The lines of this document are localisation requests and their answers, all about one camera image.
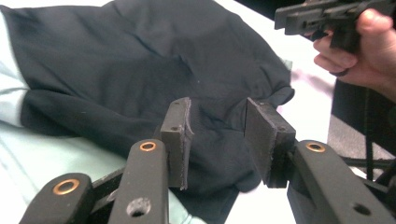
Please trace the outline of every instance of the black cloth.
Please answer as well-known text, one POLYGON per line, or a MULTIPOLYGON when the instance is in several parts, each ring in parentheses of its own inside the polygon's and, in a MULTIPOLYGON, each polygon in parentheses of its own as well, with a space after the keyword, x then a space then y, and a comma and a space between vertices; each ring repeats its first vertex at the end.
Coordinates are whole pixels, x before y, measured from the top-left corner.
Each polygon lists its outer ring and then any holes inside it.
POLYGON ((221 223, 236 193, 259 184, 243 141, 246 98, 277 106, 293 89, 284 64, 237 15, 210 0, 0 10, 30 87, 24 127, 83 136, 126 157, 171 102, 189 96, 189 188, 177 197, 221 223))

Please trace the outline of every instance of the white sleeve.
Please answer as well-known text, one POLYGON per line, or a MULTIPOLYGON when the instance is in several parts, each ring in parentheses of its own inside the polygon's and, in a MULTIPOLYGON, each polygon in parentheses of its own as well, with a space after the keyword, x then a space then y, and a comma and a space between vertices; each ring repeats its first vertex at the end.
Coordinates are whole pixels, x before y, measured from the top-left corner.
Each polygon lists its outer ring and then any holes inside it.
POLYGON ((21 103, 29 90, 17 65, 7 29, 0 11, 0 120, 21 126, 21 103))

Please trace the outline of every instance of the bolt hole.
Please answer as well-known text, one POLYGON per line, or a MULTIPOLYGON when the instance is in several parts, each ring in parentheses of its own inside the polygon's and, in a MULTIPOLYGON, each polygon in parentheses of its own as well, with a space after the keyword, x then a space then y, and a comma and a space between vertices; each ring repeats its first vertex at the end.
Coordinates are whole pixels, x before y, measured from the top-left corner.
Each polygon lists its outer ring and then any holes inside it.
POLYGON ((142 145, 140 145, 140 150, 143 150, 143 151, 151 151, 151 150, 154 150, 155 147, 156 147, 155 143, 153 143, 153 142, 146 142, 146 143, 143 143, 142 145))
POLYGON ((57 195, 64 195, 75 190, 79 185, 79 181, 77 179, 67 179, 57 184, 52 192, 57 195))
POLYGON ((126 207, 126 213, 130 217, 142 217, 151 209, 151 202, 148 198, 138 198, 131 201, 126 207))
POLYGON ((370 216, 370 215, 371 215, 370 209, 368 209, 368 208, 367 208, 366 206, 364 206, 363 204, 354 203, 354 204, 353 204, 353 209, 354 209, 356 212, 358 212, 358 213, 360 213, 360 214, 362 214, 362 215, 364 215, 364 216, 370 216))
POLYGON ((324 152, 326 150, 326 148, 320 144, 317 143, 308 143, 306 144, 306 147, 311 150, 311 151, 315 151, 315 152, 324 152))

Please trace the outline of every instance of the white table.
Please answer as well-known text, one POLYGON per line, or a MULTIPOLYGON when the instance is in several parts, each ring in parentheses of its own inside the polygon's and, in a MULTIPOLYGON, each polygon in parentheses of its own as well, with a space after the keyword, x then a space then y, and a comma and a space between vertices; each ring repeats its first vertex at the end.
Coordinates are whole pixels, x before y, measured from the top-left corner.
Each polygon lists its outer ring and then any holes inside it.
MULTIPOLYGON (((0 0, 8 7, 43 7, 53 5, 101 6, 108 0, 0 0)), ((332 89, 335 78, 313 63, 317 54, 312 43, 301 36, 286 36, 283 30, 274 30, 274 22, 232 0, 217 0, 219 4, 234 12, 261 35, 276 54, 293 62, 292 87, 294 98, 278 108, 281 115, 297 131, 297 140, 312 139, 327 142, 332 89)), ((2 187, 9 192, 0 203, 1 223, 17 223, 24 212, 18 192, 7 174, 0 170, 2 187)), ((233 206, 227 224, 239 223, 295 223, 285 189, 268 189, 260 185, 249 193, 241 193, 233 206)))

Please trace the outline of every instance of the black metal frame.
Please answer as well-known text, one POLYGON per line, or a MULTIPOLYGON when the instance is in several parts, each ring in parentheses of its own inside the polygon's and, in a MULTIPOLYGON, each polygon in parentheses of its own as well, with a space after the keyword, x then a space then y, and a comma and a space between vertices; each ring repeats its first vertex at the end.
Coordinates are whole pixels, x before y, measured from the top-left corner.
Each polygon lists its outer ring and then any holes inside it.
MULTIPOLYGON (((161 128, 162 140, 134 144, 124 169, 93 184, 83 174, 51 180, 21 224, 167 224, 169 180, 187 187, 190 103, 189 98, 173 102, 161 128)), ((363 180, 326 144, 296 141, 295 130, 270 104, 248 98, 246 114, 245 140, 262 182, 269 188, 288 188, 297 223, 396 223, 396 162, 382 181, 363 180)))

